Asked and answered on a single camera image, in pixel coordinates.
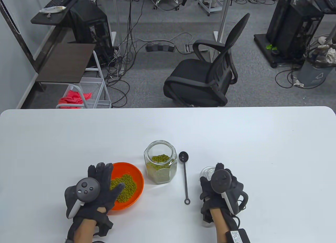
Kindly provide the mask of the person's right hand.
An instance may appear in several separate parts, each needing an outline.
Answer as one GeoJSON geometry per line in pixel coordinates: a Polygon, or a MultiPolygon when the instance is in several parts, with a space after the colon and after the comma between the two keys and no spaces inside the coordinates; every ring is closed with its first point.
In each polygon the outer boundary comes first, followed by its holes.
{"type": "Polygon", "coordinates": [[[213,222],[210,210],[220,209],[224,221],[238,228],[234,219],[246,208],[249,199],[243,191],[244,185],[222,163],[204,168],[200,173],[200,184],[203,220],[207,223],[213,222]]]}

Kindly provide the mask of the person's left hand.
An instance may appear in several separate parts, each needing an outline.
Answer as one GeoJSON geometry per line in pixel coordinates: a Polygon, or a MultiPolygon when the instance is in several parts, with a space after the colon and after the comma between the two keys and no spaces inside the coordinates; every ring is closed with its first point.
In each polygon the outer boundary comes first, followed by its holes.
{"type": "Polygon", "coordinates": [[[107,220],[107,213],[125,188],[124,183],[119,183],[110,190],[113,169],[112,163],[90,165],[88,176],[65,190],[67,219],[107,220]]]}

